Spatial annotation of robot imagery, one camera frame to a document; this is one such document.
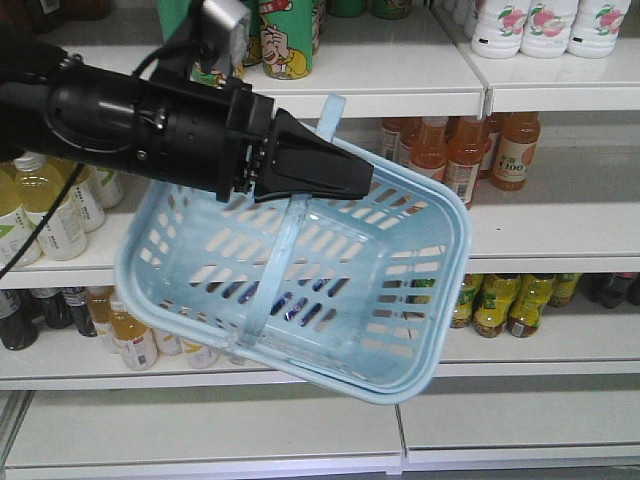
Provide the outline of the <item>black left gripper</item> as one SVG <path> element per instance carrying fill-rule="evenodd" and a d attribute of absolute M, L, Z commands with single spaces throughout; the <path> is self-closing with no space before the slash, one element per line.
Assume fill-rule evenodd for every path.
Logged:
<path fill-rule="evenodd" d="M 227 202 L 246 186 L 249 147 L 269 135 L 253 190 L 257 202 L 295 194 L 358 200 L 369 193 L 370 163 L 284 109 L 272 121 L 273 107 L 273 99 L 240 81 L 222 89 L 149 82 L 136 105 L 134 173 L 213 192 Z"/>

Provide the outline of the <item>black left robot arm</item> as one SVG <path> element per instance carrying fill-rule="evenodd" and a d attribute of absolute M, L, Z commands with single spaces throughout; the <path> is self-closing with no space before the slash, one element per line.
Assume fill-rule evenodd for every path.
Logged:
<path fill-rule="evenodd" d="M 308 194 L 360 199 L 373 166 L 231 78 L 220 88 L 157 69 L 150 79 L 85 64 L 1 26 L 1 149 L 193 187 L 227 201 Z"/>

